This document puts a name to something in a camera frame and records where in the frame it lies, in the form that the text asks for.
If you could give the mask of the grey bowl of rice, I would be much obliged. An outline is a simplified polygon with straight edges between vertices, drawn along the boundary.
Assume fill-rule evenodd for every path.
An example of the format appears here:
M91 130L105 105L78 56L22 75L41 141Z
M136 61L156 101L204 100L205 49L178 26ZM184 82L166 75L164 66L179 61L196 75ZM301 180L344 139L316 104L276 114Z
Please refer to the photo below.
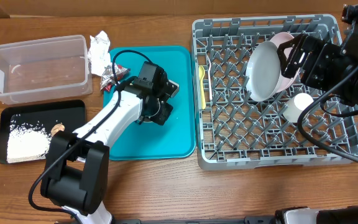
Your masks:
M142 123L153 123L154 122L149 117L141 117L141 118L139 118L139 121Z

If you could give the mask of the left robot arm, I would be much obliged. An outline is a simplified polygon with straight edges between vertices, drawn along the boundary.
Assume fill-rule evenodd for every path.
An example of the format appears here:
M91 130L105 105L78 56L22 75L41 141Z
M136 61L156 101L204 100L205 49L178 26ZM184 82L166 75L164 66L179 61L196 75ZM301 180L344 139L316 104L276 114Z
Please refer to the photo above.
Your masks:
M164 125L173 107L168 99L179 91L166 71L144 62L138 76L118 83L109 103L73 132L52 137L45 170L37 179L40 193L56 212L70 214L77 223L112 223L103 198L107 189L109 151L133 122Z

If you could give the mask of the grey round plate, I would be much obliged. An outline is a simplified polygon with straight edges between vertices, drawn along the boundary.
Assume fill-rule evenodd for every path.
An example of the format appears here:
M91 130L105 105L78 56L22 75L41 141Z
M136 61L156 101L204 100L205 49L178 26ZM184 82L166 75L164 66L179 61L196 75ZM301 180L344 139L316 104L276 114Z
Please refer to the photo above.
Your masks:
M246 84L252 100L265 101L276 94L282 82L277 46L271 41L260 43L251 53L246 68Z

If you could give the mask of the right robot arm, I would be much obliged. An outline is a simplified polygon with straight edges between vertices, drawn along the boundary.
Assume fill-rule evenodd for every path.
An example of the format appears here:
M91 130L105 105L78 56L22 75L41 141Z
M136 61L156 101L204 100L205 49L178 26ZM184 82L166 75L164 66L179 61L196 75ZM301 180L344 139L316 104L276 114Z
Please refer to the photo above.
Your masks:
M277 54L284 77L292 78L303 69L302 84L324 93L299 115L296 125L303 137L327 152L358 163L358 157L330 147L307 133L302 125L306 114L314 107L323 107L331 98L340 98L348 106L358 105L358 4L344 5L342 21L350 30L341 45L300 34L279 45ZM340 113L340 118L358 116L357 111Z

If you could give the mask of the yellow plastic spoon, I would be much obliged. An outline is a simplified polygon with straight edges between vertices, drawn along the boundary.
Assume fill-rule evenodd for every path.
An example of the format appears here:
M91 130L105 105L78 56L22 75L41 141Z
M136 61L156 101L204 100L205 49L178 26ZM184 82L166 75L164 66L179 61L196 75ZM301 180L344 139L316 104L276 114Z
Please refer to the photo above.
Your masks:
M198 72L199 72L199 80L200 80L201 109L205 110L206 109L206 99L205 99L204 85L203 85L205 69L202 65L198 66Z

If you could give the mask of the white plastic fork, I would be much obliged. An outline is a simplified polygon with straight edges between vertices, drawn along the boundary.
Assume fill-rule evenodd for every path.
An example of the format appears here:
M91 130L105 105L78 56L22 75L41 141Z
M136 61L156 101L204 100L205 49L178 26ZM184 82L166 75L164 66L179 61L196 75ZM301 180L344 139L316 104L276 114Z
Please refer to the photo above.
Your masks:
M211 69L212 69L212 63L211 63L211 60L208 56L208 54L206 55L206 60L207 60L207 63L208 63L208 88L209 88L209 100L210 102L213 101L213 88L212 88L212 78L211 78Z

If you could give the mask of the white cup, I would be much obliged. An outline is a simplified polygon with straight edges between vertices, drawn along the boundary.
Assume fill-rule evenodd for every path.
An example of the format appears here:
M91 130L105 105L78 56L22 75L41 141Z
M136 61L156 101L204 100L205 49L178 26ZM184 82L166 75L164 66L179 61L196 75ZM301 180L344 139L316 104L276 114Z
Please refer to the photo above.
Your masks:
M288 100L285 105L287 108L283 112L284 118L296 123L301 113L313 102L313 98L307 93L299 93Z

